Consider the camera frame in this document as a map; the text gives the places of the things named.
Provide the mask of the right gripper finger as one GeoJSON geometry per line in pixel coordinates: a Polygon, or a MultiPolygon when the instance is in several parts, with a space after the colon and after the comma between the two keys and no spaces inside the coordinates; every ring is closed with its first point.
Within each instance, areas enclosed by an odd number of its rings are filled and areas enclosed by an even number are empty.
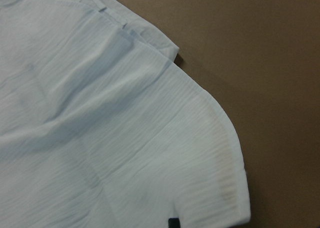
{"type": "Polygon", "coordinates": [[[180,228],[180,219],[179,218],[169,218],[168,219],[168,228],[180,228]]]}

